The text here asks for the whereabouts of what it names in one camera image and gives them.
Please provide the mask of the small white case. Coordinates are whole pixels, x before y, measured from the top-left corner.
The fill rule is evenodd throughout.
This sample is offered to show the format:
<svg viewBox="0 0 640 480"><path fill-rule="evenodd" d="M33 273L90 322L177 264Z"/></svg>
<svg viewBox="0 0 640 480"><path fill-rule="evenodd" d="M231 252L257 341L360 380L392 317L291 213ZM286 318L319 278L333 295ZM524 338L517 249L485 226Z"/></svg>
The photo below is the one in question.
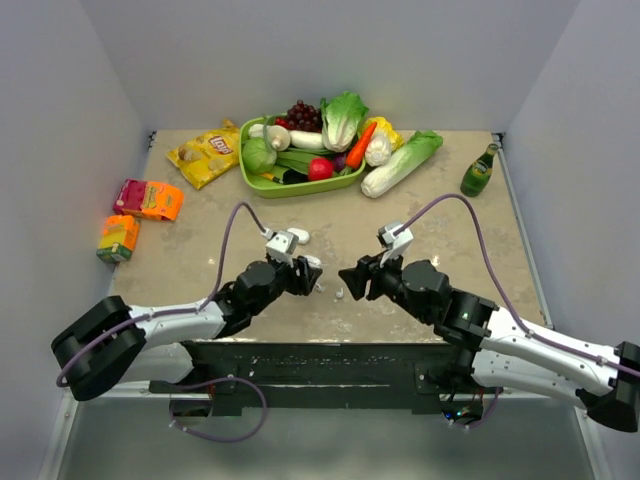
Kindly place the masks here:
<svg viewBox="0 0 640 480"><path fill-rule="evenodd" d="M310 265L313 265L315 268L320 268L322 266L321 260L315 256L305 255L304 258L308 261Z"/></svg>

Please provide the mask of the white oval charging case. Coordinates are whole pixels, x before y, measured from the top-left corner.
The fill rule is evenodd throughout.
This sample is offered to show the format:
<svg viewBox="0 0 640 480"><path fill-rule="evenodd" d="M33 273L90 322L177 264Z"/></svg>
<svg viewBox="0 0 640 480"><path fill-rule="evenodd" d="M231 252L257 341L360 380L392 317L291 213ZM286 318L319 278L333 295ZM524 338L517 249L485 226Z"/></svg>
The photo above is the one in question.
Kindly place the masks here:
<svg viewBox="0 0 640 480"><path fill-rule="evenodd" d="M298 239L298 243L300 245L306 245L309 243L311 236L310 233L307 230L304 229L300 229L300 228L296 228L296 227L290 227L287 229L288 233L291 233L292 235L295 235Z"/></svg>

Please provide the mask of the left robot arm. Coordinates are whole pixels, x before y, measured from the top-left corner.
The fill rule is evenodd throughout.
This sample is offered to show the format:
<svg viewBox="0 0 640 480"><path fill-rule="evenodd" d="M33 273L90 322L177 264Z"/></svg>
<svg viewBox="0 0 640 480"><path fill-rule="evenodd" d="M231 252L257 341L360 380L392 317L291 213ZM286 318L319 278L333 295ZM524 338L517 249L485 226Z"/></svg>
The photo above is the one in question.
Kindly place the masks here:
<svg viewBox="0 0 640 480"><path fill-rule="evenodd" d="M282 294L308 296L322 274L316 258L256 261L212 299L164 306L130 306L108 296L57 335L51 350L60 366L57 386L78 401L97 398L120 383L143 380L200 390L207 368L183 342L230 337L248 328Z"/></svg>

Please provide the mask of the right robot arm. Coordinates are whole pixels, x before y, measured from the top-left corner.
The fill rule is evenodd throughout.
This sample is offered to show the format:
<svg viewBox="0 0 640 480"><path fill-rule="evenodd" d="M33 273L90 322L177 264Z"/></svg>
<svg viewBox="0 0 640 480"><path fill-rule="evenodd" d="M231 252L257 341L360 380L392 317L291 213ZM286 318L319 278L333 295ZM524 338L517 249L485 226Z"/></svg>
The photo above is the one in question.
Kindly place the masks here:
<svg viewBox="0 0 640 480"><path fill-rule="evenodd" d="M516 389L564 400L613 430L639 429L639 348L596 345L515 320L504 307L451 286L427 260L404 266L364 256L339 271L352 297L386 297L453 346L427 373L450 392Z"/></svg>

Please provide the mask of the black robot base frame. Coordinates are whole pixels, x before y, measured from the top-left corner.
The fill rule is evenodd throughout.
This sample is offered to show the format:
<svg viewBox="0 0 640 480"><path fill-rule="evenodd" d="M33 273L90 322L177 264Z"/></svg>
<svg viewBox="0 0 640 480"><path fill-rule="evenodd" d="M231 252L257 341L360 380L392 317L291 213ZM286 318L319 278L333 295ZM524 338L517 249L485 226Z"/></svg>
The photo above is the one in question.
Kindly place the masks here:
<svg viewBox="0 0 640 480"><path fill-rule="evenodd" d="M480 419L492 387L473 381L471 356L428 343L188 342L193 369L154 394L193 393L214 415L244 408L382 409L443 414L459 424Z"/></svg>

